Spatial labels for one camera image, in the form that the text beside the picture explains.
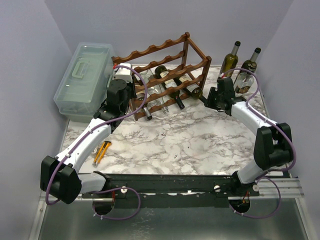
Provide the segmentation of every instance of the yellow box cutter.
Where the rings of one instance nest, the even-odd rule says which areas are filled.
[[[104,155],[106,154],[106,151],[108,149],[108,147],[110,147],[112,145],[112,143],[110,141],[104,141],[102,143],[102,146],[100,147],[98,153],[95,156],[95,159],[93,161],[93,166],[97,167],[98,164],[101,162],[102,158],[104,157]]]

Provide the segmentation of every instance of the wine bottle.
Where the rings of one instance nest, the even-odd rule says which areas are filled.
[[[133,80],[133,83],[134,83],[135,85],[138,85],[138,86],[142,86],[142,85],[143,85],[142,81],[141,81],[140,79],[138,80],[138,78],[136,77],[136,75],[132,75],[132,80]]]
[[[187,75],[182,75],[180,77],[174,78],[174,81],[176,82],[177,85],[181,85],[184,82],[192,81],[192,79]],[[201,87],[199,87],[195,83],[185,87],[183,90],[194,99],[199,99],[203,95],[203,91]]]
[[[142,101],[144,98],[145,98],[145,92],[144,91],[137,92],[136,99]],[[149,112],[147,103],[145,105],[143,105],[142,110],[143,110],[143,112],[144,112],[144,114],[146,116],[146,119],[151,120],[152,119],[152,115]]]
[[[154,74],[152,73],[152,71],[150,69],[145,70],[140,72],[141,77],[143,78],[144,82],[147,84],[151,79],[155,78]],[[148,94],[152,95],[152,94],[161,94],[161,87],[160,85],[155,85],[155,86],[151,86],[148,88]],[[158,99],[155,100],[158,105],[162,106],[162,111],[164,114],[167,114],[169,112],[169,108],[167,106],[165,106],[165,101],[163,99],[163,97],[159,97]]]
[[[169,72],[167,70],[167,68],[163,65],[161,66],[158,66],[155,70],[154,70],[154,73],[156,75],[156,77],[158,79],[161,79],[161,78],[164,78]],[[168,89],[170,87],[177,87],[177,84],[175,83],[175,81],[173,79],[170,79],[170,80],[167,80],[165,82],[162,83],[163,87],[165,89]],[[180,91],[175,91],[173,93],[170,93],[169,96],[173,99],[175,99],[176,101],[176,104],[178,104],[179,108],[180,109],[184,109],[185,108],[185,105],[183,104],[183,102],[181,101],[180,97],[179,97],[179,94],[180,94]]]
[[[218,76],[218,79],[221,78],[220,77],[221,74],[223,74],[224,72],[226,72],[228,70],[234,69],[236,67],[236,65],[238,63],[237,52],[238,52],[240,44],[241,44],[241,42],[236,41],[234,43],[234,46],[233,46],[233,49],[232,49],[231,53],[227,54],[224,57],[224,60],[223,60],[223,63],[222,63],[221,69],[220,69],[220,73],[219,73],[219,76]],[[225,74],[225,77],[231,78],[233,73],[234,73],[234,71],[229,71],[229,72],[227,72]]]
[[[244,61],[241,68],[247,69],[251,72],[255,72],[257,69],[257,63],[256,60],[259,56],[259,53],[261,52],[261,48],[257,47],[254,50],[254,53],[252,54],[251,58]],[[234,91],[237,94],[245,94],[249,91],[252,84],[255,82],[254,77],[251,75],[251,73],[248,73],[246,71],[240,70],[238,75],[236,76],[236,79],[234,81]]]

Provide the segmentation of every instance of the wine rack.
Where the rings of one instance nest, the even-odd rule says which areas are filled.
[[[206,56],[200,50],[200,48],[191,40],[190,34],[188,32],[186,32],[185,34],[181,35],[181,37],[179,37],[177,40],[168,39],[163,44],[161,44],[159,46],[151,45],[144,51],[133,51],[127,57],[119,57],[119,56],[117,56],[117,57],[113,57],[112,60],[113,60],[114,64],[121,64],[121,63],[125,63],[125,62],[128,62],[128,61],[140,58],[140,57],[148,55],[148,54],[155,53],[157,51],[160,51],[160,50],[163,50],[163,49],[166,49],[166,48],[169,48],[169,47],[172,47],[172,46],[177,45],[177,44],[182,44],[182,43],[183,43],[183,50],[180,51],[177,55],[174,55],[174,56],[170,56],[169,55],[169,56],[166,56],[161,61],[151,61],[147,66],[144,66],[144,67],[138,66],[138,67],[134,68],[134,70],[136,70],[138,73],[141,73],[141,72],[143,72],[145,70],[148,70],[148,69],[151,69],[151,68],[154,68],[154,67],[169,63],[169,62],[171,62],[173,60],[182,58],[181,64],[178,67],[176,67],[173,70],[169,70],[169,73],[163,78],[160,78],[160,79],[153,78],[153,79],[151,79],[147,83],[146,86],[147,86],[147,88],[150,88],[150,87],[153,87],[155,85],[164,83],[167,80],[174,79],[176,77],[180,77],[180,76],[182,76],[184,74],[188,74],[189,77],[192,79],[191,81],[185,81],[183,84],[181,84],[181,85],[179,85],[177,87],[169,87],[168,89],[166,89],[162,93],[159,93],[159,94],[154,93],[154,94],[150,95],[147,98],[146,103],[149,103],[149,102],[151,102],[153,100],[156,100],[158,98],[161,98],[163,96],[167,96],[167,95],[169,95],[171,93],[174,93],[174,92],[176,92],[178,90],[186,88],[187,86],[192,85],[192,84],[198,84],[203,89],[204,86],[205,86],[205,82],[206,82],[206,78],[207,78],[208,72],[209,72],[209,68],[210,68],[210,64],[211,64],[211,57],[210,56]],[[189,45],[194,49],[194,51],[202,59],[201,62],[196,64],[196,65],[186,65]],[[202,73],[197,78],[195,78],[191,72],[196,70],[196,69],[199,69],[199,68],[203,68],[202,69]],[[144,89],[144,86],[136,86],[135,87],[135,91],[136,92],[140,92],[143,89]],[[180,99],[184,100],[184,99],[187,99],[188,97],[189,96],[186,93],[184,93],[184,94],[182,94],[180,96]],[[136,108],[138,106],[140,106],[141,103],[142,103],[141,100],[131,99],[130,100],[130,108],[131,108],[131,110],[132,111],[136,110]],[[176,103],[176,101],[171,98],[168,101],[166,101],[164,103],[164,105],[165,106],[170,106],[170,105],[175,104],[175,103]],[[156,111],[161,110],[161,108],[162,108],[161,105],[156,105],[156,106],[151,107],[149,109],[149,111],[150,111],[150,113],[154,113]],[[143,118],[144,116],[145,116],[144,112],[137,112],[136,114],[134,114],[134,119],[137,121],[138,119]]]

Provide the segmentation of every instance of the green wine bottle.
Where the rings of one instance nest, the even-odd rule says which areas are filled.
[[[181,85],[184,82],[192,81],[192,79],[187,75],[182,75],[180,77],[174,78],[174,81],[177,85]],[[199,99],[203,95],[203,91],[201,87],[199,87],[195,83],[185,87],[183,90],[194,99]]]
[[[256,60],[259,56],[259,53],[261,52],[261,48],[257,47],[254,50],[254,53],[252,54],[251,58],[244,61],[241,68],[247,69],[251,72],[255,72],[257,70],[257,63]],[[236,76],[236,79],[234,81],[234,91],[237,94],[245,94],[249,91],[252,84],[255,82],[253,76],[251,73],[248,73],[246,71],[241,70],[238,75]]]
[[[241,42],[236,41],[234,43],[233,49],[231,51],[231,53],[227,54],[223,60],[221,69],[220,69],[220,73],[218,76],[218,79],[220,79],[220,75],[223,74],[224,72],[234,69],[238,63],[238,56],[237,56],[237,52],[239,49]],[[234,73],[234,71],[229,71],[225,74],[225,77],[227,78],[231,78],[232,74]]]
[[[167,70],[167,68],[163,65],[158,66],[155,70],[154,70],[155,76],[158,79],[164,78],[169,72]],[[163,87],[165,89],[168,89],[170,87],[177,87],[177,84],[175,83],[175,81],[173,79],[167,80],[165,82],[162,83]],[[184,109],[185,105],[183,104],[183,102],[181,101],[180,97],[179,97],[180,91],[175,91],[173,93],[170,93],[169,96],[173,99],[175,99],[176,104],[178,104],[180,109]]]

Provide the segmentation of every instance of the metal floor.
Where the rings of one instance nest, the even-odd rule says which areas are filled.
[[[266,215],[276,199],[252,199],[247,212]],[[116,209],[114,217],[133,209]],[[294,198],[282,199],[279,212],[267,219],[249,219],[229,208],[142,208],[125,221],[93,217],[91,201],[48,206],[40,231],[41,240],[307,240]]]

